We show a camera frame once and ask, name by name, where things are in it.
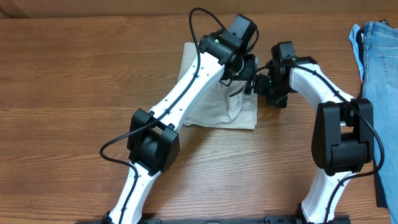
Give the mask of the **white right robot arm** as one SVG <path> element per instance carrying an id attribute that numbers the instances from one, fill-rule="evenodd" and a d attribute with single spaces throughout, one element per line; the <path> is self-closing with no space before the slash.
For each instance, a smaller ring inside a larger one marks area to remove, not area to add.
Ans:
<path id="1" fill-rule="evenodd" d="M 268 74 L 256 76 L 254 92 L 278 108 L 287 106 L 290 93 L 299 93 L 316 112 L 311 152 L 317 171 L 290 221 L 349 223 L 335 216 L 335 208 L 345 185 L 373 159 L 373 106 L 339 89 L 313 58 L 296 56 L 292 42 L 279 42 L 271 53 Z"/>

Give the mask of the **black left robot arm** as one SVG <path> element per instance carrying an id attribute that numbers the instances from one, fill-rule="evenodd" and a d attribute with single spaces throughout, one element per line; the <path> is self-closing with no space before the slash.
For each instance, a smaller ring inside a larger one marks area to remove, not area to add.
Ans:
<path id="1" fill-rule="evenodd" d="M 129 132 L 101 147 L 99 153 L 104 159 L 104 150 L 122 139 L 127 139 L 129 149 L 126 183 L 116 206 L 101 223 L 139 223 L 156 178 L 169 170 L 180 152 L 178 133 L 199 99 L 216 82 L 234 80 L 240 74 L 248 79 L 254 71 L 249 41 L 257 33 L 257 25 L 239 14 L 229 28 L 195 39 L 195 58 L 170 93 L 149 111 L 138 109 Z"/>

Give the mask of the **beige cotton shorts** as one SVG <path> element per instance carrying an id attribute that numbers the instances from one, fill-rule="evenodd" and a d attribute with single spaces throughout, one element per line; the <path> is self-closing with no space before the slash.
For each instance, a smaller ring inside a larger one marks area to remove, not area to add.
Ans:
<path id="1" fill-rule="evenodd" d="M 257 95 L 244 93 L 245 81 L 233 81 L 230 86 L 219 82 L 223 71 L 215 59 L 200 55 L 201 69 L 194 84 L 211 80 L 205 92 L 190 110 L 183 124 L 208 128 L 251 129 L 257 124 Z"/>

